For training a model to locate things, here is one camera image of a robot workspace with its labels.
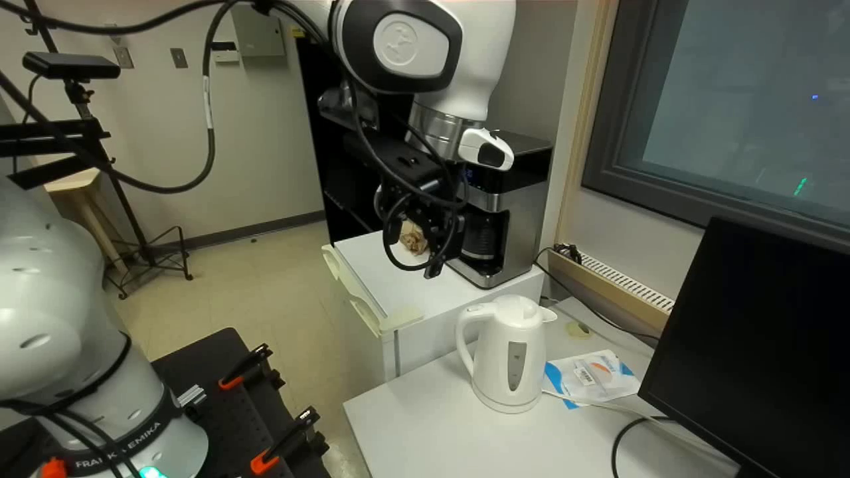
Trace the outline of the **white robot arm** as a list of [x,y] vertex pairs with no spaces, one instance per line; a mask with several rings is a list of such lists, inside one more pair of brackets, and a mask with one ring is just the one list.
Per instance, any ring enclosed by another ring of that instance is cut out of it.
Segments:
[[461,170],[509,170],[488,119],[516,0],[254,0],[293,18],[337,70],[319,98],[380,172],[383,253],[399,271],[441,275],[468,232]]

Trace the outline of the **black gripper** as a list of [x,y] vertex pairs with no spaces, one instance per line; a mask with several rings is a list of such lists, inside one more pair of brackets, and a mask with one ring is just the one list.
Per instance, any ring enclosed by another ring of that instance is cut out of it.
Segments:
[[[380,161],[387,167],[375,192],[383,253],[395,268],[435,280],[447,260],[457,255],[461,239],[461,203],[457,200],[453,170],[414,150],[383,153]],[[427,239],[424,255],[412,255],[399,242],[403,222],[422,228]]]

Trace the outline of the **white second robot base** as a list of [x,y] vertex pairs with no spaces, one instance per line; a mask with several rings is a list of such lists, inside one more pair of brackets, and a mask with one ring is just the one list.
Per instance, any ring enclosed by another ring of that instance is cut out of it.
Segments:
[[103,293],[84,228],[0,180],[0,402],[52,438],[32,478],[198,478],[210,438]]

